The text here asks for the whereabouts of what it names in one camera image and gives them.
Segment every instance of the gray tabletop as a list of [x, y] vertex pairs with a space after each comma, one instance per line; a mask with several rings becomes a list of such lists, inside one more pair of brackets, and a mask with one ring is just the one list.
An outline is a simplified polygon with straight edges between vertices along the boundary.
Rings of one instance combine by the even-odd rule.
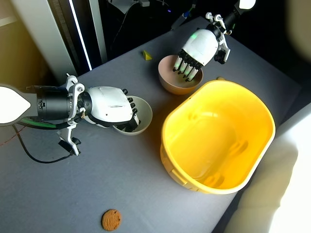
[[[0, 147], [1, 232], [103, 232], [101, 217], [111, 208], [123, 216], [119, 233], [213, 230], [235, 194], [188, 191], [169, 177], [159, 157], [162, 123], [187, 96], [161, 87], [157, 64], [177, 54], [196, 28], [206, 25], [203, 18], [192, 20], [79, 77], [85, 86], [127, 88], [129, 95], [147, 100], [154, 119], [144, 133], [128, 137], [83, 122], [73, 132], [82, 141], [82, 154], [51, 165], [30, 160], [16, 138]], [[223, 76], [247, 87], [266, 103], [278, 125], [300, 86], [233, 38], [227, 37], [227, 43], [228, 62], [204, 67], [204, 83]], [[144, 61], [142, 50], [153, 60]], [[12, 127], [1, 128], [0, 143], [13, 135]], [[25, 128], [21, 136], [38, 159], [67, 154], [54, 131]]]

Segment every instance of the robotic arm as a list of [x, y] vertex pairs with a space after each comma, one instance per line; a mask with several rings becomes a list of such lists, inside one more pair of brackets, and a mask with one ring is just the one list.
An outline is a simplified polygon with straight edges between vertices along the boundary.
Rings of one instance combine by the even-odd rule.
[[224, 64], [230, 54], [225, 40], [225, 34], [232, 33], [235, 21], [243, 12], [251, 9], [256, 0], [240, 0], [234, 5], [233, 11], [223, 19], [221, 15], [206, 14], [210, 24], [206, 29], [199, 29], [183, 46], [174, 64], [173, 71], [183, 73], [187, 82], [192, 81], [199, 69], [205, 66], [213, 57]]
[[110, 86], [85, 89], [75, 76], [67, 76], [66, 87], [33, 86], [27, 89], [27, 93], [0, 85], [0, 126], [14, 123], [32, 126], [37, 122], [26, 117], [64, 120], [64, 123], [53, 125], [52, 129], [58, 130], [59, 145], [75, 155], [80, 154], [77, 145], [81, 142], [71, 137], [71, 132], [82, 119], [103, 128], [117, 125], [127, 132], [137, 128], [137, 109], [133, 99], [127, 98], [126, 89]]

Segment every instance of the yellow basket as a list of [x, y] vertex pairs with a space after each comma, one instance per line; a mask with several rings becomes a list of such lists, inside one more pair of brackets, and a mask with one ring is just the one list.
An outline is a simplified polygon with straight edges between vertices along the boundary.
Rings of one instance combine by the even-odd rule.
[[254, 93], [210, 81], [166, 118], [161, 160], [189, 190], [234, 193], [249, 181], [275, 131], [271, 113]]

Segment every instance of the green cable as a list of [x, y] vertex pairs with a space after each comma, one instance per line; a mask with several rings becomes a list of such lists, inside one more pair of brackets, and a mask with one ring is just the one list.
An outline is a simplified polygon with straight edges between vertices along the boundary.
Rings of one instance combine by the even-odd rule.
[[44, 123], [44, 122], [39, 122], [39, 121], [28, 120], [28, 119], [25, 119], [25, 118], [23, 118], [21, 120], [21, 122], [23, 122], [25, 124], [39, 126], [39, 127], [47, 127], [47, 128], [54, 128], [54, 129], [56, 129], [56, 125], [54, 125], [54, 124], [49, 124], [49, 123]]

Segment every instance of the yellow triangular block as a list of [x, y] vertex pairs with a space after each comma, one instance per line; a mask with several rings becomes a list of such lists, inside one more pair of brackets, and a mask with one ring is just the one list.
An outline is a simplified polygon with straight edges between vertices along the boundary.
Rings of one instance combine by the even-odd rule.
[[152, 56], [151, 56], [146, 50], [144, 50], [144, 51], [142, 52], [142, 55], [144, 56], [144, 59], [145, 59], [146, 61], [152, 59]]

